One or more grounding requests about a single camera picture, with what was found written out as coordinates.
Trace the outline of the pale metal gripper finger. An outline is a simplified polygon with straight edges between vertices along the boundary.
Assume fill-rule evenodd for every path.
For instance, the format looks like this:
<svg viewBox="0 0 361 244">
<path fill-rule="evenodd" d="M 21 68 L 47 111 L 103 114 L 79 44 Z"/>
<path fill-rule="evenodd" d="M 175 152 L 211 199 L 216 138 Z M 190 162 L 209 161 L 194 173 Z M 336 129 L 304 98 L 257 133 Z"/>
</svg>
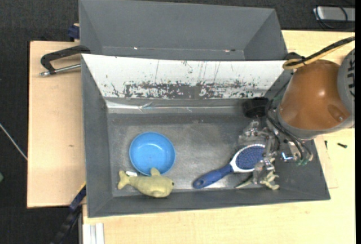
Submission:
<svg viewBox="0 0 361 244">
<path fill-rule="evenodd" d="M 265 144 L 266 138 L 262 135 L 262 125 L 260 121 L 251 121 L 239 135 L 239 144 Z"/>
<path fill-rule="evenodd" d="M 254 183 L 269 183 L 275 179 L 275 167 L 273 162 L 274 158 L 266 158 L 259 161 L 253 170 L 253 182 Z"/>
</svg>

